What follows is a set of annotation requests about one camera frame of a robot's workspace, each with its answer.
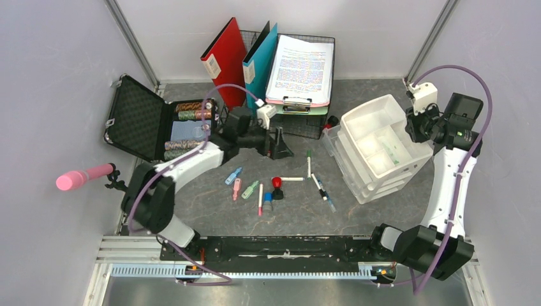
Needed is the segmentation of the light green clipboard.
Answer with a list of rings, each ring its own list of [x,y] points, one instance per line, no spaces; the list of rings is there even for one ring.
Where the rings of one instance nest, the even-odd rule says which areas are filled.
[[[267,104],[257,110],[257,114],[270,114],[270,115],[327,115],[329,111],[328,105],[317,104]]]

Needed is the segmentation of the red clipboard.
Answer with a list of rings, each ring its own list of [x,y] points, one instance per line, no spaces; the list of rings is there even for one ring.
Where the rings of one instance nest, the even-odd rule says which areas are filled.
[[[243,60],[247,55],[237,20],[232,17],[201,55],[201,62],[214,85],[231,84],[218,92],[225,106],[232,110],[246,99]]]

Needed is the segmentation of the green small highlighter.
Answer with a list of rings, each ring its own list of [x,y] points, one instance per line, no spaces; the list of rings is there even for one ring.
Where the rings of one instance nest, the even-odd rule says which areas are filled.
[[[254,190],[259,186],[259,181],[256,180],[253,183],[251,183],[247,188],[244,190],[244,192],[241,194],[241,198],[248,199],[254,192]]]

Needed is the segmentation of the white printed paper sheet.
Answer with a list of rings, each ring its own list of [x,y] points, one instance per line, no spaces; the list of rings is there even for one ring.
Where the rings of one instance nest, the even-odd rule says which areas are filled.
[[[265,98],[330,99],[333,72],[333,44],[310,43],[280,35]]]

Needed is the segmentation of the blue small highlighter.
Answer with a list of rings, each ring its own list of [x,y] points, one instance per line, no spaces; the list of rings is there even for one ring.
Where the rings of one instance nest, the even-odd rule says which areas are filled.
[[[225,180],[225,184],[226,185],[231,185],[234,180],[241,174],[242,172],[242,167],[238,167],[236,168],[233,172],[231,172],[231,174],[229,174],[229,176],[226,178]]]

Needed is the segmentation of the pink clear clipboard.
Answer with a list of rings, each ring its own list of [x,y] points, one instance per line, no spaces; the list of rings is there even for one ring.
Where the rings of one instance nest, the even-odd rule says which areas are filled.
[[[281,99],[266,98],[265,102],[269,104],[274,104],[274,105],[303,106],[303,107],[310,107],[310,108],[318,108],[318,107],[328,106],[330,104],[330,99],[314,101],[311,98],[283,96]]]

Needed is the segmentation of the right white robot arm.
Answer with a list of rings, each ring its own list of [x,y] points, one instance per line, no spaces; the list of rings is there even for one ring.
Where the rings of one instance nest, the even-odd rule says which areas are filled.
[[[346,112],[325,130],[324,144],[361,204],[402,189],[428,160],[434,179],[421,223],[408,230],[377,226],[368,243],[377,260],[392,260],[445,280],[474,253],[464,240],[463,211],[482,140],[473,127],[483,101],[454,93],[444,111],[436,90],[417,92],[403,110],[390,94]]]

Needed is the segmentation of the pink small highlighter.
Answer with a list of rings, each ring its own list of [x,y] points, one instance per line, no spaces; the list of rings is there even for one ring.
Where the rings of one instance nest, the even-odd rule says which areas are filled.
[[[237,199],[239,198],[241,186],[242,186],[242,180],[239,177],[235,178],[233,182],[233,193],[232,193],[232,199],[234,201],[237,201]]]

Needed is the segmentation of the teal blue clipboard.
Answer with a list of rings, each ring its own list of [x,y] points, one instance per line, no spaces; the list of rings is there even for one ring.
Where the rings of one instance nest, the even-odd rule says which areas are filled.
[[[254,34],[251,47],[242,62],[247,107],[256,110],[256,100],[265,99],[266,86],[274,60],[274,51],[278,39],[278,24],[267,21],[263,29]]]

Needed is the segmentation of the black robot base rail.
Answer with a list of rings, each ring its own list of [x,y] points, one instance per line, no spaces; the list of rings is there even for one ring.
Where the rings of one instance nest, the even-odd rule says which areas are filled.
[[[391,252],[370,236],[208,236],[177,252],[164,240],[161,261],[181,261],[183,254],[216,272],[295,273],[355,272],[359,264],[395,269]]]

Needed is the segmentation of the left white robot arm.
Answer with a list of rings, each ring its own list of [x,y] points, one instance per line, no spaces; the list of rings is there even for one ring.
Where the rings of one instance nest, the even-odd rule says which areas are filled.
[[[175,244],[175,250],[184,259],[196,258],[200,242],[196,231],[174,214],[176,193],[201,174],[229,161],[243,148],[270,155],[275,141],[269,129],[275,114],[275,107],[270,105],[256,112],[235,107],[229,111],[225,123],[194,149],[165,163],[137,166],[121,202],[122,211],[128,215],[128,225],[136,221],[144,230]]]

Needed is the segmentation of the white plastic drawer organizer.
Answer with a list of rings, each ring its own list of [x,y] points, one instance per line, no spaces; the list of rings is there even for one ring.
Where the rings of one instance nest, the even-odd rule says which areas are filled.
[[[322,142],[360,204],[401,190],[431,159],[428,143],[414,143],[406,114],[387,94],[346,112],[324,129]]]

